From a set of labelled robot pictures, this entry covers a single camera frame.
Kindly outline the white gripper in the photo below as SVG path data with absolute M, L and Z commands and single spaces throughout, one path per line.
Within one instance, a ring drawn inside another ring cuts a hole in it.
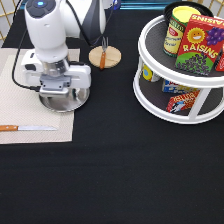
M 40 61 L 35 50 L 28 50 L 21 62 L 26 83 L 30 86 L 41 87 L 40 77 L 43 74 L 57 77 L 60 75 L 70 76 L 70 89 L 89 88 L 91 85 L 91 69 L 88 65 L 81 62 L 70 61 L 67 57 L 63 60 L 48 63 Z

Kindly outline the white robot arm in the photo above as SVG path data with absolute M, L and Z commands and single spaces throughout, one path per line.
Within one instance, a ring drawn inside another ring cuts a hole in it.
M 68 59 L 68 37 L 95 44 L 107 21 L 103 0 L 28 0 L 25 21 L 34 49 L 22 61 L 26 82 L 43 97 L 63 96 L 70 89 L 87 89 L 91 69 Z

